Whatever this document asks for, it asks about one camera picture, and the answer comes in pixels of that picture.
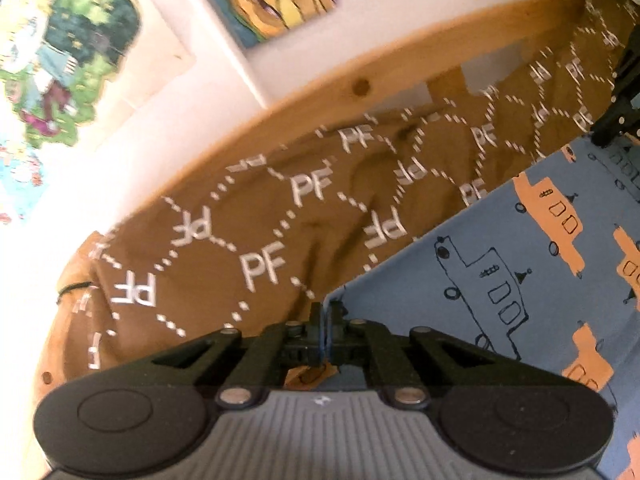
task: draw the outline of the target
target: orange boat drawing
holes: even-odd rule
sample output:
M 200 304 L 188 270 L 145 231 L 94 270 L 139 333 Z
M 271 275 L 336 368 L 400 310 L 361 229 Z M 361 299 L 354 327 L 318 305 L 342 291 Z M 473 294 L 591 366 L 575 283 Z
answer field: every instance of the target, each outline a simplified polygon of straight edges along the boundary
M 578 357 L 562 370 L 562 375 L 599 392 L 613 377 L 613 368 L 598 352 L 596 338 L 588 323 L 574 332 L 573 340 Z
M 613 237 L 615 241 L 622 249 L 625 255 L 622 257 L 622 261 L 616 267 L 616 272 L 623 278 L 630 286 L 631 291 L 625 300 L 628 303 L 633 298 L 636 298 L 636 310 L 640 312 L 640 251 L 638 250 L 638 243 L 633 241 L 631 237 L 626 234 L 626 231 L 618 226 L 613 231 Z
M 514 177 L 513 184 L 520 199 L 516 211 L 531 215 L 550 239 L 549 253 L 560 256 L 574 276 L 581 278 L 584 260 L 574 247 L 575 238 L 582 232 L 582 222 L 572 205 L 577 195 L 563 195 L 548 176 L 532 186 L 527 175 L 521 173 Z

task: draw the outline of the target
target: white wall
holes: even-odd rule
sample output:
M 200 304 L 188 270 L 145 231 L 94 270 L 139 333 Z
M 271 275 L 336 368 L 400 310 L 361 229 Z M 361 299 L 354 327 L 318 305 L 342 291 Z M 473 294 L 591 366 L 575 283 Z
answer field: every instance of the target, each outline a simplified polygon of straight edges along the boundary
M 407 35 L 512 0 L 340 0 L 320 18 L 247 54 L 267 92 L 281 98 L 327 70 Z

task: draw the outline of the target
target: metal screw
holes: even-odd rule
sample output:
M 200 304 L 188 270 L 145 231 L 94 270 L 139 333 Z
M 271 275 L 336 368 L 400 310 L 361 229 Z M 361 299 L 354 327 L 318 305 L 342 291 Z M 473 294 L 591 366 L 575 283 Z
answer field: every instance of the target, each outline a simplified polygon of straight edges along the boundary
M 395 398 L 400 404 L 420 404 L 427 394 L 420 388 L 400 388 L 396 390 Z
M 251 392 L 246 388 L 227 388 L 220 394 L 220 400 L 226 404 L 246 404 L 251 400 Z

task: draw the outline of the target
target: wooden bed frame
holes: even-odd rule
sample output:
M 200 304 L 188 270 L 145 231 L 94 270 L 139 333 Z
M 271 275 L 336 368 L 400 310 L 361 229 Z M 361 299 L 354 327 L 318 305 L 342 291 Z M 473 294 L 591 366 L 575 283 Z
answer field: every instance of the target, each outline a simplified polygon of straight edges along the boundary
M 330 126 L 352 120 L 421 82 L 428 83 L 434 96 L 445 91 L 450 94 L 451 89 L 465 91 L 461 63 L 517 42 L 522 42 L 526 60 L 556 28 L 575 21 L 583 9 L 584 0 L 516 1 L 439 23 L 372 50 L 223 137 L 149 197 L 140 209 L 158 200 L 165 190 L 198 167 L 210 165 L 217 171 L 246 156 L 270 152 L 322 124 Z M 67 277 L 68 269 L 69 266 L 65 269 Z M 62 348 L 68 321 L 58 316 L 44 344 L 34 379 L 32 409 L 51 387 L 65 381 Z M 42 477 L 46 464 L 30 426 L 25 444 L 22 477 L 36 480 Z

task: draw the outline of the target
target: pf logo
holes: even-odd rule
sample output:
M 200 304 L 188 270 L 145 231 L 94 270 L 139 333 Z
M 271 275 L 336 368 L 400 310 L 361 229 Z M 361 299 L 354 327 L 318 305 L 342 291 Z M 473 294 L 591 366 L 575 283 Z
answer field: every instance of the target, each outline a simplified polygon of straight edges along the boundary
M 572 339 L 578 349 L 578 357 L 562 370 L 562 375 L 599 392 L 613 377 L 613 368 L 598 353 L 596 338 L 587 323 L 574 332 Z
M 322 190 L 331 184 L 329 175 L 333 173 L 332 169 L 322 168 L 311 172 L 311 175 L 305 173 L 297 174 L 291 179 L 291 191 L 293 193 L 293 202 L 302 207 L 302 197 L 308 195 L 312 191 L 320 200 L 324 200 Z

